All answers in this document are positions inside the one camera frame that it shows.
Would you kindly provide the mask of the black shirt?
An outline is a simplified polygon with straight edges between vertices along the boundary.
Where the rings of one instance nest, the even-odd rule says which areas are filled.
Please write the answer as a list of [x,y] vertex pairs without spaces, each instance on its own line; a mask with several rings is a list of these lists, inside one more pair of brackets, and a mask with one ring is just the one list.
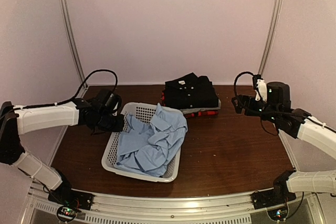
[[207,76],[189,73],[167,81],[162,91],[163,105],[174,109],[217,108],[219,98]]

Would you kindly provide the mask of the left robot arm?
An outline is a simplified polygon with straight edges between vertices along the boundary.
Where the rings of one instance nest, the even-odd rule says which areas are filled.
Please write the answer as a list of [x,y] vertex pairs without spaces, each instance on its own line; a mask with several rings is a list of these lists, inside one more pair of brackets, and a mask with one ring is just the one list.
[[52,127],[76,125],[85,125],[92,131],[121,132],[124,116],[117,113],[121,101],[120,96],[103,89],[89,101],[74,97],[54,104],[27,106],[4,102],[1,106],[1,163],[17,167],[40,182],[56,201],[71,205],[76,197],[65,175],[25,150],[20,136]]

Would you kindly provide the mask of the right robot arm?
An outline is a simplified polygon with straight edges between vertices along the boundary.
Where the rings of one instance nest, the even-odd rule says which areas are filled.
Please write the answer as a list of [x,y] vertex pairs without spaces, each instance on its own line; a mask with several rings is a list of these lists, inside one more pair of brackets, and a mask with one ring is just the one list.
[[[234,94],[235,112],[257,116],[272,123],[277,132],[307,142],[331,157],[335,157],[335,130],[318,121],[303,109],[291,108],[290,87],[283,82],[266,83],[261,76],[253,76],[255,96]],[[335,171],[283,172],[274,180],[273,189],[265,199],[279,204],[298,192],[335,194]]]

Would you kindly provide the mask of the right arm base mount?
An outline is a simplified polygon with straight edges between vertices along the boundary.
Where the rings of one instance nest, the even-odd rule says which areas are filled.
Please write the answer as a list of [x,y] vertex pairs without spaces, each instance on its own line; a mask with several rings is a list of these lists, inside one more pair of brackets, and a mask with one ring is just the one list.
[[272,221],[285,221],[290,214],[290,201],[296,199],[296,194],[290,193],[288,196],[276,195],[274,189],[264,191],[254,191],[251,194],[251,200],[254,209],[266,208],[267,215]]

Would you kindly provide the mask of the white plastic laundry basket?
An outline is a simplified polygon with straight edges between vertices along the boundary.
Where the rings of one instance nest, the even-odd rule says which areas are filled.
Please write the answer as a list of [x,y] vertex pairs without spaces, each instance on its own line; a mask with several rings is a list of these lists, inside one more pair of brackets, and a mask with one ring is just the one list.
[[[136,103],[130,102],[124,105],[121,110],[121,113],[124,116],[129,114],[135,116],[138,120],[143,123],[149,123],[150,119],[156,112],[157,105],[155,104],[147,104],[147,103]],[[109,141],[107,143],[106,149],[104,151],[101,165],[102,167],[109,171],[113,172],[117,175],[149,181],[149,182],[158,182],[158,183],[170,183],[174,181],[178,176],[179,164],[180,164],[180,155],[181,150],[177,150],[176,155],[172,158],[172,160],[167,164],[167,169],[165,174],[161,177],[155,177],[150,175],[137,174],[129,171],[124,171],[116,168],[114,165],[118,159],[118,147],[119,147],[119,132],[113,132],[110,135]]]

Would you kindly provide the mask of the red plaid shirt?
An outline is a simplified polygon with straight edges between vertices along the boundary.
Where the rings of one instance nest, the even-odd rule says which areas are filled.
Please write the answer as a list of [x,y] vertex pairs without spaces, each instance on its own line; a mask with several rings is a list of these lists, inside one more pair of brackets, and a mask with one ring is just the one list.
[[[168,90],[162,91],[162,105],[177,109],[189,108],[212,108],[218,106],[219,97],[214,88],[201,88],[190,90]],[[199,116],[217,115],[217,111],[203,111],[184,115],[186,118],[195,118]]]

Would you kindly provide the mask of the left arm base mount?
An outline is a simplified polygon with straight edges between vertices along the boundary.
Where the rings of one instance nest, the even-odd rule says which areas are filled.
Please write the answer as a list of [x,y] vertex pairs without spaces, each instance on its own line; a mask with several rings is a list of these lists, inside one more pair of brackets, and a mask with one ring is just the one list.
[[90,210],[93,194],[72,190],[69,199],[61,199],[54,192],[48,194],[48,200],[59,204],[56,217],[61,222],[71,222],[85,216],[84,211]]

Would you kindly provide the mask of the grey shirt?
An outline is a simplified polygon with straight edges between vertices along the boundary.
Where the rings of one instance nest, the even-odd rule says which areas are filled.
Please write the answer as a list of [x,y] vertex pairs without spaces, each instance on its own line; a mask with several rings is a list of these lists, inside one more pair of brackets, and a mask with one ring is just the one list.
[[191,114],[191,113],[198,113],[198,112],[203,112],[203,111],[217,111],[221,109],[221,101],[218,100],[218,106],[212,107],[212,108],[189,108],[189,109],[180,109],[180,111],[186,115],[186,114]]

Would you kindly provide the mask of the light blue long sleeve shirt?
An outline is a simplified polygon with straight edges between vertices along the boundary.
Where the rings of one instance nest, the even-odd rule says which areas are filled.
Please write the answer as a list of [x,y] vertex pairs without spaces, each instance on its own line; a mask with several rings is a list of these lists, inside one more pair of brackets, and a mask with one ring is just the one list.
[[148,123],[134,114],[128,114],[126,121],[128,129],[120,133],[114,167],[141,175],[163,176],[188,131],[184,115],[157,104]]

